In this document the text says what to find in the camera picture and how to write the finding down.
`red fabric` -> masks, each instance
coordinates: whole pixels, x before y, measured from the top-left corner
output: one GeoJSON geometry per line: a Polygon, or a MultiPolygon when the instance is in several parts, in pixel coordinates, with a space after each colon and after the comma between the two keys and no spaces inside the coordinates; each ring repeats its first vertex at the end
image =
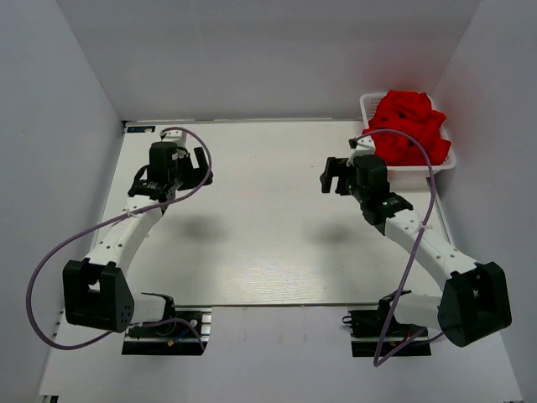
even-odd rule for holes
{"type": "MultiPolygon", "coordinates": [[[[440,136],[446,115],[434,111],[424,92],[389,91],[377,106],[369,121],[369,133],[380,128],[393,128],[412,136],[423,146],[432,165],[441,165],[447,157],[451,142],[440,136]]],[[[425,158],[410,140],[395,133],[376,133],[375,154],[386,165],[425,165],[425,158]]]]}

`white table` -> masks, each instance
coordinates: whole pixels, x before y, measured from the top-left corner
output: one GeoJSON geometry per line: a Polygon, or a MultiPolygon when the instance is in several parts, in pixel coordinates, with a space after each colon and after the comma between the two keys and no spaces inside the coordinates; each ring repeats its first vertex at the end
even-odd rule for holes
{"type": "MultiPolygon", "coordinates": [[[[431,357],[396,358],[380,369],[352,357],[343,305],[375,303],[392,292],[408,258],[365,223],[354,199],[321,194],[326,157],[348,156],[347,139],[361,131],[360,123],[186,127],[210,147],[214,183],[169,208],[138,251],[128,282],[178,304],[220,306],[213,308],[206,353],[122,356],[123,336],[114,334],[81,351],[53,351],[42,395],[59,395],[60,403],[521,399],[497,334],[467,348],[438,342],[431,357]]],[[[147,163],[155,140],[156,134],[126,134],[105,218],[123,208],[133,173],[147,163]]],[[[426,191],[400,194],[425,212],[426,191]]],[[[431,221],[445,231],[438,212],[431,221]]],[[[407,284],[439,294],[418,264],[407,284]]],[[[98,333],[62,318],[57,341],[77,343],[98,333]]]]}

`white basket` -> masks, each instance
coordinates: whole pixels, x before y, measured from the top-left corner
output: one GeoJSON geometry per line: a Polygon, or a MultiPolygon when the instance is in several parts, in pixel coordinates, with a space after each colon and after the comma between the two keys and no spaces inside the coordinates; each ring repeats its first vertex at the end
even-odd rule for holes
{"type": "MultiPolygon", "coordinates": [[[[360,108],[362,109],[363,125],[365,128],[369,128],[369,119],[375,116],[377,106],[380,100],[386,96],[387,92],[375,92],[373,94],[364,94],[360,97],[360,108]]],[[[433,109],[436,110],[435,102],[429,97],[430,103],[433,109]]],[[[449,140],[445,125],[440,128],[440,136],[443,139],[449,140]]],[[[450,170],[456,164],[455,153],[453,152],[453,146],[450,147],[450,151],[447,154],[446,160],[442,165],[433,165],[433,172],[437,173],[441,170],[450,170]]],[[[388,176],[390,183],[395,181],[402,184],[406,181],[412,181],[421,178],[429,177],[429,169],[425,165],[420,166],[389,166],[388,176]]]]}

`red towel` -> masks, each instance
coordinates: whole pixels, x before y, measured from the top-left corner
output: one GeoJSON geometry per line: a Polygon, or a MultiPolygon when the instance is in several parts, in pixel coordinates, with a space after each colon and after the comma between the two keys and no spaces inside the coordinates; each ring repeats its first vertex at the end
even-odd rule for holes
{"type": "MultiPolygon", "coordinates": [[[[369,133],[380,128],[393,128],[418,140],[429,155],[432,165],[441,165],[447,157],[451,142],[440,136],[440,127],[446,115],[434,111],[424,92],[389,91],[377,106],[375,116],[369,121],[369,133]]],[[[407,138],[395,133],[376,133],[375,155],[386,165],[425,165],[420,150],[407,138]]]]}

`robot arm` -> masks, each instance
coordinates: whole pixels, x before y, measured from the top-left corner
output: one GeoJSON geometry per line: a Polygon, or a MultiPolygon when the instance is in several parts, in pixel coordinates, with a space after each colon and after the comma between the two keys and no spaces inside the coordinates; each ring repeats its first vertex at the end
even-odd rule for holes
{"type": "MultiPolygon", "coordinates": [[[[354,196],[366,221],[410,252],[421,226],[419,216],[403,197],[390,192],[386,164],[371,155],[374,147],[352,146],[351,160],[326,161],[322,192],[329,193],[337,177],[336,193],[354,196]]],[[[511,324],[505,274],[497,264],[479,264],[431,229],[425,229],[416,259],[435,279],[442,297],[405,293],[394,312],[398,323],[440,329],[459,347],[511,324]]],[[[385,306],[392,299],[381,302],[385,306]]]]}
{"type": "MultiPolygon", "coordinates": [[[[173,299],[132,293],[125,277],[134,255],[166,207],[130,215],[131,211],[175,199],[175,192],[193,189],[208,166],[202,148],[194,149],[194,168],[185,137],[153,143],[149,164],[135,175],[124,212],[130,217],[114,223],[105,238],[81,261],[70,260],[63,270],[65,316],[68,323],[123,332],[131,323],[174,317],[173,299]]],[[[206,185],[212,183],[212,174],[206,185]]]]}

